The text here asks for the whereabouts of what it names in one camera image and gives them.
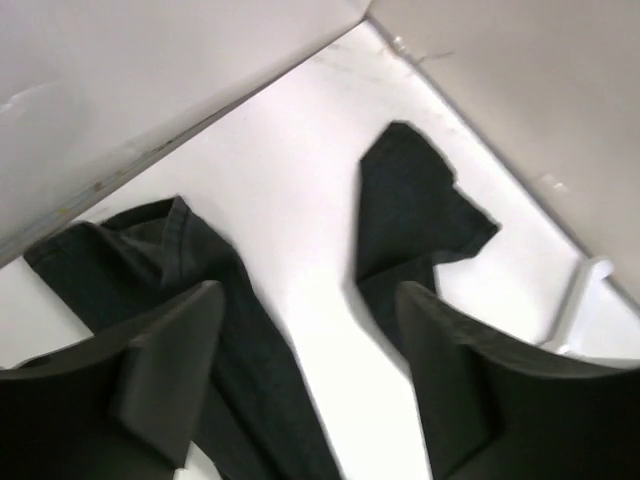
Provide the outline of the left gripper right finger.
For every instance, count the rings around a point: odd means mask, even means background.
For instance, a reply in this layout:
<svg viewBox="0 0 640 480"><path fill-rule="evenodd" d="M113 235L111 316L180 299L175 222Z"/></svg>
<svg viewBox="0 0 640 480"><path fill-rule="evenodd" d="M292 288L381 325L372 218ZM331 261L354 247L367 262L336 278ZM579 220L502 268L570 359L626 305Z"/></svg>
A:
<svg viewBox="0 0 640 480"><path fill-rule="evenodd" d="M396 296L436 479L635 479L639 372L513 338L422 285Z"/></svg>

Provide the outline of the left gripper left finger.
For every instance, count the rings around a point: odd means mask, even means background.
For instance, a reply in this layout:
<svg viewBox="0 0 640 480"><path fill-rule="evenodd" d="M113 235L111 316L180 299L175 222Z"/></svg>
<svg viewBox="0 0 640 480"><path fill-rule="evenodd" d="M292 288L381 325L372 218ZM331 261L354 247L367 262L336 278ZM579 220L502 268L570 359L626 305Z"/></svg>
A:
<svg viewBox="0 0 640 480"><path fill-rule="evenodd" d="M5 479L171 479L185 466L224 312L203 282L1 374Z"/></svg>

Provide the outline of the black trousers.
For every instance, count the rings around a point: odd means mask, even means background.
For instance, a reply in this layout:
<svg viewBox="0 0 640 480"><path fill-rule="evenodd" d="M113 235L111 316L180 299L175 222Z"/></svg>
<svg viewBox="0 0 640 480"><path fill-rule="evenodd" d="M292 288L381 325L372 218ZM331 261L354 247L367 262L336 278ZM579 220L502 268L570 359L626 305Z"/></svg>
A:
<svg viewBox="0 0 640 480"><path fill-rule="evenodd" d="M398 284L434 289L438 264L476 256L500 227L408 123L392 122L359 171L355 281L381 332L400 347ZM200 282L220 282L225 314L197 446L225 479L340 477L294 355L239 254L181 197L76 223L24 257L93 333Z"/></svg>

